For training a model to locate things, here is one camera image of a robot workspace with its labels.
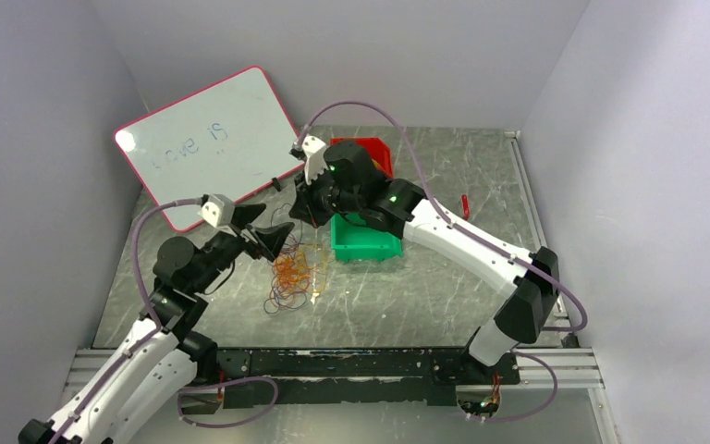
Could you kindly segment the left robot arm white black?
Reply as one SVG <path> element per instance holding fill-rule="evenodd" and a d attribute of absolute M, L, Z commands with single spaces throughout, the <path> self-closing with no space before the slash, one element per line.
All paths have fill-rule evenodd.
<path fill-rule="evenodd" d="M 165 209 L 196 206 L 215 235 L 202 247 L 180 236 L 159 249 L 153 290 L 139 264 L 144 224 Z M 215 341 L 195 331 L 208 306 L 204 292 L 247 254 L 273 262 L 295 225 L 256 228 L 263 203 L 232 203 L 203 195 L 161 204 L 143 213 L 131 231 L 131 262 L 143 307 L 127 336 L 76 395 L 49 419 L 30 420 L 20 443 L 129 443 L 172 397 L 230 386 Z"/>

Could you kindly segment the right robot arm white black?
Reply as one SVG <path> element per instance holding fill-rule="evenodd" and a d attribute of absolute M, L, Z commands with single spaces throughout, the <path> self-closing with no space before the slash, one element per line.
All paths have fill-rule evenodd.
<path fill-rule="evenodd" d="M 485 382 L 505 353 L 537 341 L 558 296 L 553 251 L 531 252 L 478 229 L 433 202 L 421 187 L 390 178 L 354 141 L 327 145 L 308 136 L 290 153 L 303 163 L 294 178 L 291 218 L 318 228 L 341 216 L 417 243 L 465 267 L 503 298 L 466 346 L 461 368 L 471 382 Z"/>

